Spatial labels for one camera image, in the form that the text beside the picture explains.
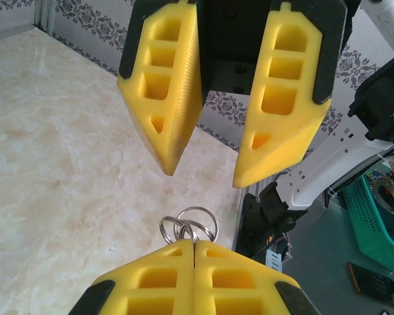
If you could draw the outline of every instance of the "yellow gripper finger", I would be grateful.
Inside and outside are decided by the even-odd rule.
[[[167,4],[146,18],[133,73],[118,87],[142,141],[172,175],[203,107],[196,5]]]
[[[210,241],[180,240],[96,279],[69,315],[302,313],[319,314],[291,277]]]
[[[267,18],[233,186],[243,188],[300,162],[331,100],[313,102],[321,32],[283,2]]]

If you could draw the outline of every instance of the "patterned wallpaper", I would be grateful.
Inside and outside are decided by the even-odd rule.
[[[134,0],[57,0],[53,36],[116,74],[133,3]],[[355,89],[393,58],[392,50],[362,10],[353,20],[353,29],[338,65],[332,107],[307,155],[338,126],[354,99]],[[248,96],[212,91],[198,127],[239,150],[247,103]]]
[[[0,0],[0,32],[33,24],[34,0]]]

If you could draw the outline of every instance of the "screw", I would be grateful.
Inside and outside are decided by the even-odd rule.
[[[234,87],[234,92],[236,94],[242,94],[245,91],[243,87]]]
[[[235,72],[236,72],[237,74],[244,74],[244,73],[247,72],[247,67],[244,66],[243,64],[237,64],[237,65],[235,66]]]
[[[238,12],[234,8],[226,7],[223,9],[223,16],[229,20],[236,18],[237,14]]]

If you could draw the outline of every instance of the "teal basket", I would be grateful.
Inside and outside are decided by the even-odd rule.
[[[394,272],[394,241],[362,176],[343,190],[349,216],[362,253]]]

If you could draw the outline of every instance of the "metal key ring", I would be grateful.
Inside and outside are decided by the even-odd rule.
[[[201,223],[199,223],[199,222],[196,222],[196,221],[194,221],[194,220],[182,219],[181,221],[182,221],[182,222],[189,223],[189,225],[195,226],[195,227],[199,228],[201,231],[203,231],[203,233],[204,233],[205,235],[208,236],[208,238],[209,238],[209,240],[210,240],[211,242],[214,242],[215,236],[213,235],[213,233],[211,232],[211,230],[209,230],[209,229],[207,228],[207,226],[204,226],[203,224],[201,224]],[[183,238],[183,236],[181,237],[181,228],[179,229],[178,234],[177,234],[177,231],[174,229],[174,236],[175,236],[175,239],[176,239],[177,241]]]
[[[179,225],[181,227],[181,230],[183,231],[183,232],[181,232],[183,237],[184,237],[185,233],[188,233],[188,235],[190,235],[193,242],[197,241],[198,236],[196,233],[194,233],[194,231],[192,230],[191,225],[189,223],[183,222],[183,221],[181,221],[177,218],[174,218],[174,217],[163,217],[161,219],[161,221],[159,222],[159,230],[162,234],[162,237],[164,238],[164,240],[168,244],[172,244],[173,240],[169,237],[168,233],[166,232],[166,229],[164,226],[165,221],[173,223],[174,227]]]
[[[203,207],[188,207],[188,208],[182,210],[181,213],[179,213],[177,219],[178,219],[178,220],[181,219],[181,217],[182,217],[185,213],[187,213],[187,212],[189,212],[189,211],[191,211],[191,210],[200,210],[200,211],[203,211],[203,212],[207,213],[207,214],[211,217],[211,219],[213,220],[213,223],[215,224],[215,233],[214,233],[214,236],[211,238],[210,235],[206,232],[206,230],[209,230],[209,229],[208,229],[206,226],[204,226],[203,224],[200,224],[200,223],[198,223],[198,222],[196,222],[196,221],[192,221],[192,223],[191,223],[191,222],[189,222],[189,221],[191,221],[191,220],[185,220],[185,219],[184,219],[184,220],[181,220],[181,222],[183,222],[183,221],[186,221],[186,222],[187,222],[187,221],[188,221],[189,225],[194,225],[195,227],[199,228],[200,230],[202,230],[202,231],[209,237],[209,239],[210,239],[213,243],[216,242],[217,237],[219,236],[219,223],[217,222],[216,217],[214,216],[214,214],[211,213],[211,212],[210,212],[209,210],[207,210],[206,208],[203,208]],[[179,232],[178,232],[178,230],[177,230],[177,227],[178,227],[178,226],[174,224],[174,226],[173,226],[173,233],[174,233],[174,236],[179,235]]]

